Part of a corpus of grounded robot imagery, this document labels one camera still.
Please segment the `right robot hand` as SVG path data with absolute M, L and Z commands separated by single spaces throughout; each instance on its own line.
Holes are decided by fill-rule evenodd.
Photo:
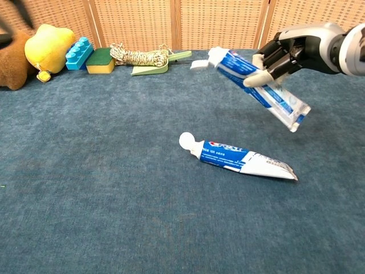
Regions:
M 344 36 L 344 30 L 335 23 L 283 29 L 252 56 L 252 64 L 259 71 L 249 75 L 243 84 L 246 87 L 280 84 L 300 69 L 339 74 L 342 70 L 338 54 Z

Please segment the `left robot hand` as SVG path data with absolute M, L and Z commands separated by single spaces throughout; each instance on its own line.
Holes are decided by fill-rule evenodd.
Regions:
M 27 10 L 27 7 L 22 0 L 10 1 L 17 9 L 24 23 L 30 28 L 34 29 L 33 20 Z M 15 32 L 13 29 L 1 18 L 1 29 L 5 32 L 1 34 L 1 49 L 4 49 L 13 42 L 13 35 Z

